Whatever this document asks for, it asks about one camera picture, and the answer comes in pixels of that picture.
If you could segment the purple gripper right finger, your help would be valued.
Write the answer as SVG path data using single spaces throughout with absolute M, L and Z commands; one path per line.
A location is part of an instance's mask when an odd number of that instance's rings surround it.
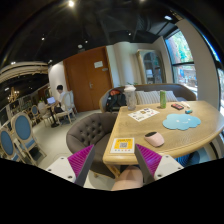
M 135 145 L 135 156 L 142 171 L 144 183 L 154 182 L 154 174 L 162 156 L 139 144 Z

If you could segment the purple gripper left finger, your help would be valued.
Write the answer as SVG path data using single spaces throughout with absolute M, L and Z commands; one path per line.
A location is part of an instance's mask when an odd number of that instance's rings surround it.
M 95 156 L 93 145 L 87 146 L 67 158 L 68 176 L 73 183 L 83 187 Z

